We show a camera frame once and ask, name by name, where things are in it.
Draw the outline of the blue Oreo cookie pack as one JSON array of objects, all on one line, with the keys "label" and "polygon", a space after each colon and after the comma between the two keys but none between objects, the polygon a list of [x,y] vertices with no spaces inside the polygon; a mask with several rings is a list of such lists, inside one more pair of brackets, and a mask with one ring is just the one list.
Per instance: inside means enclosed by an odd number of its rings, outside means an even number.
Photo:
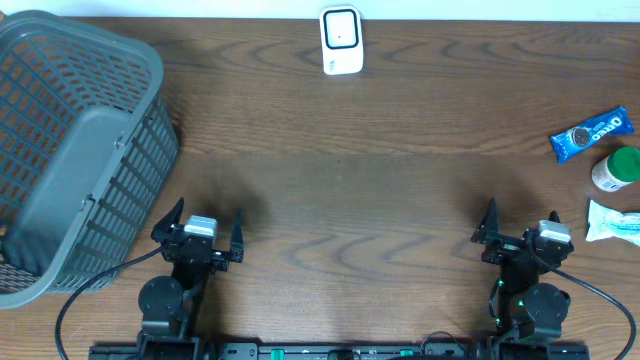
[{"label": "blue Oreo cookie pack", "polygon": [[606,136],[631,135],[634,132],[627,109],[619,106],[551,136],[550,143],[557,156],[557,162],[564,164]]}]

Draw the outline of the green lid jar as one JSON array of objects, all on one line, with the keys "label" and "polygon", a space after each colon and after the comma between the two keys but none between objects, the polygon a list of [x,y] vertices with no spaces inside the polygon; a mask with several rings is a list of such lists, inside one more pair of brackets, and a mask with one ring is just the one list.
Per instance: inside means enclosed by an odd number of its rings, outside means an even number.
[{"label": "green lid jar", "polygon": [[593,167],[591,177],[594,185],[605,192],[616,192],[638,181],[639,149],[618,149]]}]

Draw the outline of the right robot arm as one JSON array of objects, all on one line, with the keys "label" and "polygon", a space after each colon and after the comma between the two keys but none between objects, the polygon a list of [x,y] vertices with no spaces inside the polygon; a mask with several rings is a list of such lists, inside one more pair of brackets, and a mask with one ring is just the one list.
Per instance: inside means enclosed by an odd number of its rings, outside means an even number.
[{"label": "right robot arm", "polygon": [[473,359],[549,359],[551,343],[562,334],[571,304],[567,292],[540,276],[557,269],[574,251],[569,228],[553,211],[519,237],[499,230],[494,199],[471,237],[485,246],[481,260],[497,265],[500,273],[489,300],[496,333],[472,346]]}]

